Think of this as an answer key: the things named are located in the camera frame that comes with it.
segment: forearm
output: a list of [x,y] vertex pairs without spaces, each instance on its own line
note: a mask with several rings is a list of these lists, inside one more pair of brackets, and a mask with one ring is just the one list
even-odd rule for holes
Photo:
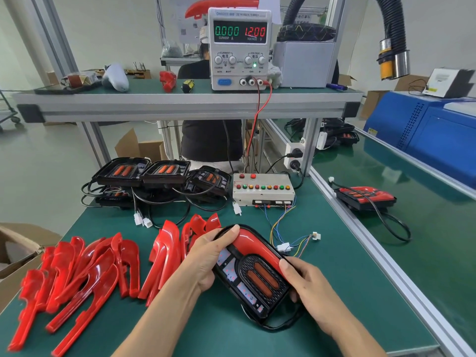
[[197,283],[178,269],[113,357],[171,356],[199,295]]
[[340,324],[332,334],[344,357],[383,357],[387,356],[383,348],[366,330],[362,323],[351,315]]

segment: hand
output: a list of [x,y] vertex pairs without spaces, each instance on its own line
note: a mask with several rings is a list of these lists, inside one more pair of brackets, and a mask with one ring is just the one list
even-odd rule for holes
[[211,269],[217,263],[221,250],[233,243],[237,238],[239,225],[234,225],[233,228],[220,238],[213,240],[219,231],[221,229],[214,229],[200,236],[180,265],[180,269],[188,269],[194,274],[194,279],[198,283],[201,292],[206,291],[212,286],[215,275]]
[[286,259],[289,263],[281,259],[279,268],[295,289],[291,291],[291,299],[296,302],[299,296],[319,327],[328,335],[335,337],[333,334],[340,326],[354,317],[319,268],[299,258],[286,257]]

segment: blue power button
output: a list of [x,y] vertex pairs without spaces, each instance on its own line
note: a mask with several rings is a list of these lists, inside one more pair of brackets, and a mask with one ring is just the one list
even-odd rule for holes
[[218,79],[218,85],[229,86],[231,85],[231,79]]

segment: white cap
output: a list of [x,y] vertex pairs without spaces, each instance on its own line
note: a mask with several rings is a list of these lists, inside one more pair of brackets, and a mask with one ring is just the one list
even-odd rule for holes
[[200,28],[200,42],[203,44],[209,44],[208,41],[208,26]]

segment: blue machine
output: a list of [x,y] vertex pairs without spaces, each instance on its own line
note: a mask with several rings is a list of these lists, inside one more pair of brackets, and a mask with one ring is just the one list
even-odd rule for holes
[[476,188],[476,118],[443,108],[455,101],[388,92],[364,130]]

